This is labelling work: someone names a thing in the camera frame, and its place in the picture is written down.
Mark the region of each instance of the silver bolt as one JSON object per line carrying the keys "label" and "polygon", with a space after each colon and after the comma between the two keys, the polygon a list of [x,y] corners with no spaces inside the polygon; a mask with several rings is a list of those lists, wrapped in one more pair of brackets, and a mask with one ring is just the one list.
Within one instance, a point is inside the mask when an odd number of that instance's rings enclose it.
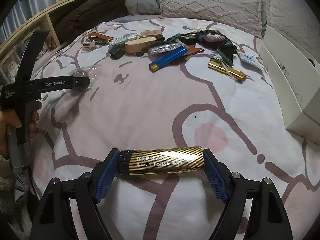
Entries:
{"label": "silver bolt", "polygon": [[87,179],[91,176],[90,172],[85,172],[84,174],[81,175],[82,178]]}
{"label": "silver bolt", "polygon": [[50,183],[51,183],[51,184],[56,184],[58,181],[59,181],[59,178],[52,178],[52,179],[50,180]]}
{"label": "silver bolt", "polygon": [[265,179],[264,179],[264,182],[267,183],[267,184],[271,184],[271,183],[272,183],[272,180],[269,179],[269,178],[265,178]]}
{"label": "silver bolt", "polygon": [[235,179],[239,179],[241,177],[241,175],[238,172],[233,172],[232,177],[234,177]]}

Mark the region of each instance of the white box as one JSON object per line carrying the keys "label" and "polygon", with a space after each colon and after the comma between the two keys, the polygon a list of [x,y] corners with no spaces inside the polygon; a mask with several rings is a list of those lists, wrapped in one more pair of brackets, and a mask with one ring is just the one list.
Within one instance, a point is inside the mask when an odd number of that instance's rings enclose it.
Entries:
{"label": "white box", "polygon": [[269,26],[259,54],[276,90],[285,128],[320,145],[320,75],[316,68]]}

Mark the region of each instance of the textured blue pad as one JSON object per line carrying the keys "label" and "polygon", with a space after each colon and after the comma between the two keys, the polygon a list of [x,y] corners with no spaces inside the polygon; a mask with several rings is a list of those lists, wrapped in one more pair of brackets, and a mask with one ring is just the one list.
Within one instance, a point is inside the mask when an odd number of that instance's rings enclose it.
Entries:
{"label": "textured blue pad", "polygon": [[97,183],[97,193],[94,196],[94,200],[96,203],[99,203],[103,198],[106,197],[109,188],[111,186],[111,183],[113,179],[116,176],[116,173],[118,171],[118,156],[120,151],[117,150],[114,155],[112,156],[111,160],[107,164],[105,170],[103,171],[101,177],[98,180]]}
{"label": "textured blue pad", "polygon": [[226,191],[226,183],[222,176],[220,175],[218,169],[208,156],[206,152],[203,152],[204,157],[204,173],[206,174],[211,188],[216,195],[216,197],[222,200],[223,203],[227,204],[229,202],[229,197]]}

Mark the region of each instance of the bed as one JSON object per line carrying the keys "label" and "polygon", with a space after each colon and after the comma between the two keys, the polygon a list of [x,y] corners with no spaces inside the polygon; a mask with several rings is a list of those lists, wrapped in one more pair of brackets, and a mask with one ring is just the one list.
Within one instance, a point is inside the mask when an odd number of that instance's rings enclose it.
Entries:
{"label": "bed", "polygon": [[[75,179],[91,171],[112,148],[159,149],[200,145],[231,171],[247,179],[269,177],[288,213],[294,240],[302,239],[320,212],[320,147],[285,130],[281,109],[258,50],[261,40],[221,23],[184,18],[131,16],[103,22],[93,30],[117,37],[162,30],[165,38],[194,28],[217,29],[238,49],[254,55],[263,71],[234,68],[250,76],[243,83],[208,68],[215,52],[189,56],[178,66],[151,73],[147,55],[112,60],[103,46],[82,51],[84,38],[55,53],[36,78],[95,68],[89,90],[43,94],[33,180],[42,196],[49,180]],[[236,239],[244,237],[250,200]],[[79,239],[86,239],[71,202]],[[202,171],[170,175],[120,176],[98,205],[115,239],[208,239],[224,205]]]}

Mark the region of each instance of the gray grip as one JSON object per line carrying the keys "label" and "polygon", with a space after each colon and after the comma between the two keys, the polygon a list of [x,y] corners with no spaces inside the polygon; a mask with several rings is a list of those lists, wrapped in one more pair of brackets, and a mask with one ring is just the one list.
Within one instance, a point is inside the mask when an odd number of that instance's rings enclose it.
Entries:
{"label": "gray grip", "polygon": [[32,113],[37,109],[38,105],[39,102],[37,101],[30,101],[25,105],[24,129],[26,142],[24,144],[18,145],[17,129],[9,125],[10,130],[7,132],[8,151],[12,169],[15,174],[25,171],[30,164],[31,143],[29,138],[29,124],[32,122]]}

